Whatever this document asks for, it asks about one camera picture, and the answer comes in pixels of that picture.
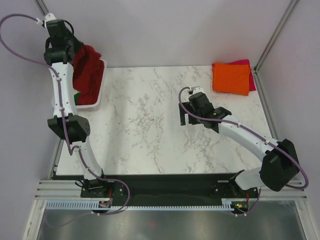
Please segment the dark red t-shirt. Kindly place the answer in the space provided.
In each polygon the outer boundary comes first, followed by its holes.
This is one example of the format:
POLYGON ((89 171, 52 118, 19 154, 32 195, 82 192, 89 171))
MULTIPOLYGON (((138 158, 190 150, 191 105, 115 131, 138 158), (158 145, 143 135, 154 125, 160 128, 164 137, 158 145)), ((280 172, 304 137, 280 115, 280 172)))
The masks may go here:
POLYGON ((83 45, 73 62, 73 88, 80 93, 78 105, 93 105, 97 102, 105 64, 101 54, 89 45, 83 45))

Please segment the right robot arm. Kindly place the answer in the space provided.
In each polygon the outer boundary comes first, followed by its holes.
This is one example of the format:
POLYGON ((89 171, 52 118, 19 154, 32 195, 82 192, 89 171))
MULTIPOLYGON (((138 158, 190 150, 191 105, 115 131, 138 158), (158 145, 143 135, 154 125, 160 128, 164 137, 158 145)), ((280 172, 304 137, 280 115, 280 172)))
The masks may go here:
POLYGON ((279 192, 300 172, 294 144, 288 139, 279 141, 262 136, 245 126, 229 110, 214 107, 201 87, 185 87, 187 102, 179 102, 181 125, 188 115, 191 125, 202 124, 246 148, 261 161, 261 167, 241 170, 229 179, 229 191, 235 197, 252 188, 267 187, 279 192))

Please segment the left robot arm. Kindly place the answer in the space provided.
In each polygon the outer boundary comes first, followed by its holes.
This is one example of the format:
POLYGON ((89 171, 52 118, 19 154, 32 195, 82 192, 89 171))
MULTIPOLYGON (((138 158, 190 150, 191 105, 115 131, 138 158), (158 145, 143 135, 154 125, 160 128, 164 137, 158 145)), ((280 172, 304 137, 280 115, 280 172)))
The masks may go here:
POLYGON ((44 60, 48 64, 53 83, 54 111, 48 119, 49 128, 64 140, 69 154, 76 155, 87 181, 100 179, 103 169, 99 165, 90 144, 91 127, 88 119, 78 114, 74 93, 74 31, 66 27, 66 21, 45 21, 49 37, 44 60))

